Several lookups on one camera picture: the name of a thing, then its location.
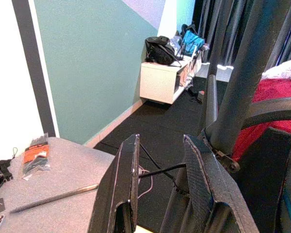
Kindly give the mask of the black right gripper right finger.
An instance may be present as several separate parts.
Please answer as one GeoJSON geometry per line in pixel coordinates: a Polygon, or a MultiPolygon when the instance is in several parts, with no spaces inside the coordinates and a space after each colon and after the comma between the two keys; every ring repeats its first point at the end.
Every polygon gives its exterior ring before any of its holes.
{"type": "Polygon", "coordinates": [[[210,148],[184,135],[193,233],[259,233],[243,195],[210,148]]]}

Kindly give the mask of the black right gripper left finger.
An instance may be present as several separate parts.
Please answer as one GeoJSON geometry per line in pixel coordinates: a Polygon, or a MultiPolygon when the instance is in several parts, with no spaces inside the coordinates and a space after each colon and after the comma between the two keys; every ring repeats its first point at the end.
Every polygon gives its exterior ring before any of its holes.
{"type": "Polygon", "coordinates": [[[124,140],[103,175],[87,233],[134,233],[137,225],[140,136],[124,140]]]}

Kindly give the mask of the grey upholstered ottoman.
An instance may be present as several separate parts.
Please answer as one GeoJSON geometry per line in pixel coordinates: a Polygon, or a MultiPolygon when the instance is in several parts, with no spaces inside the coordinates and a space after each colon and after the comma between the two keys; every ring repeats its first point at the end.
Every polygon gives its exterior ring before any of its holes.
{"type": "Polygon", "coordinates": [[[96,191],[88,191],[29,210],[10,211],[100,182],[114,156],[61,138],[48,140],[48,171],[39,171],[28,181],[22,179],[22,157],[11,161],[13,179],[0,188],[5,216],[0,233],[87,233],[96,191]]]}

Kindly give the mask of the thin dark metal rod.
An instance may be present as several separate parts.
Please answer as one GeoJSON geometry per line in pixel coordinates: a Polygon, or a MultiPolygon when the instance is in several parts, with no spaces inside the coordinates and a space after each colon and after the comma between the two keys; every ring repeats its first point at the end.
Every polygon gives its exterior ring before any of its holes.
{"type": "Polygon", "coordinates": [[[31,209],[31,208],[34,208],[34,207],[37,207],[40,205],[50,203],[50,202],[65,199],[65,198],[68,198],[68,197],[71,197],[74,195],[78,195],[78,194],[82,194],[82,193],[85,193],[88,191],[96,190],[96,189],[98,189],[98,186],[99,186],[99,184],[93,184],[93,185],[89,185],[86,187],[78,188],[78,189],[63,193],[63,194],[59,194],[59,195],[56,195],[53,197],[49,197],[49,198],[46,198],[43,200],[39,200],[39,201],[30,203],[30,204],[26,204],[24,206],[17,207],[15,209],[11,210],[9,213],[10,214],[19,213],[19,212],[22,212],[22,211],[25,211],[25,210],[28,210],[28,209],[31,209]]]}

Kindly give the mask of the black metal clothes rack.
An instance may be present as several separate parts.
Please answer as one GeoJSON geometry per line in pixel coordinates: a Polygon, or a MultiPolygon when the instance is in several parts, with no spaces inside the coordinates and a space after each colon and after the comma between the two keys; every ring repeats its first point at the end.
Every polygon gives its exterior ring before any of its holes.
{"type": "Polygon", "coordinates": [[[291,98],[252,102],[290,8],[291,0],[254,0],[222,104],[217,107],[213,94],[205,101],[206,141],[229,173],[240,170],[230,156],[241,129],[291,120],[291,98]]]}

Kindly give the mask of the white low cabinet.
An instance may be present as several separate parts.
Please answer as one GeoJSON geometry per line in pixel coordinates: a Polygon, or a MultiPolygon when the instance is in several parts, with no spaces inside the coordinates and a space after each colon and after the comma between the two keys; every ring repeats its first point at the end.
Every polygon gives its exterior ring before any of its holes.
{"type": "Polygon", "coordinates": [[[181,66],[174,63],[171,66],[157,63],[141,63],[140,97],[173,104],[184,90],[193,86],[193,78],[200,70],[202,59],[185,56],[180,61],[181,66]]]}

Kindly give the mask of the red cloth yellow emblem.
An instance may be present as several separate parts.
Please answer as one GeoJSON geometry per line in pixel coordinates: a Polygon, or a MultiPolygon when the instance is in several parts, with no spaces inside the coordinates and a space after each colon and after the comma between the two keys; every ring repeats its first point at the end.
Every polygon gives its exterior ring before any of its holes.
{"type": "MultiPolygon", "coordinates": [[[[265,79],[260,81],[252,102],[289,97],[291,97],[290,79],[265,79]]],[[[291,120],[266,122],[241,130],[233,148],[232,159],[239,161],[249,146],[269,127],[291,133],[291,120]]]]}

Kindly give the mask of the black duffel bag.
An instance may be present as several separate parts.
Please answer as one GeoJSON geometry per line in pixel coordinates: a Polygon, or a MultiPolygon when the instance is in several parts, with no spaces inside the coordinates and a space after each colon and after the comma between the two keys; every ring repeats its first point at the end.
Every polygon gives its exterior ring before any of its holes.
{"type": "Polygon", "coordinates": [[[145,61],[160,65],[182,67],[175,56],[175,50],[166,36],[152,36],[145,39],[145,61]]]}

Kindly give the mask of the turquoise blue bag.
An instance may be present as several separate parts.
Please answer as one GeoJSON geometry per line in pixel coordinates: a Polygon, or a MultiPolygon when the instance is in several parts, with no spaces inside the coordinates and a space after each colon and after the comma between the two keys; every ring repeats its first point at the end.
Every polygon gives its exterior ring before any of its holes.
{"type": "Polygon", "coordinates": [[[191,31],[187,31],[182,39],[184,45],[183,54],[186,56],[192,56],[193,52],[199,51],[205,44],[205,39],[199,37],[191,31]]]}

